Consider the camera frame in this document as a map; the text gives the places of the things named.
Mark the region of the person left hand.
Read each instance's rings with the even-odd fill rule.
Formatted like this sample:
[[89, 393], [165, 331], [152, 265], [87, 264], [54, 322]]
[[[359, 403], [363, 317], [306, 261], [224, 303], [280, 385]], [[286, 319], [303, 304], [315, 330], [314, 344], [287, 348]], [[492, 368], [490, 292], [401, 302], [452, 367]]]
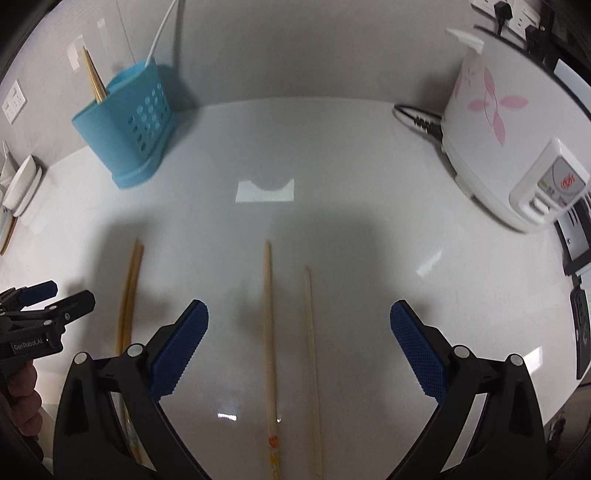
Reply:
[[10, 417], [25, 437], [37, 436], [42, 429], [42, 400], [35, 390], [36, 382], [37, 371], [32, 360], [27, 361], [8, 381], [8, 391], [13, 398]]

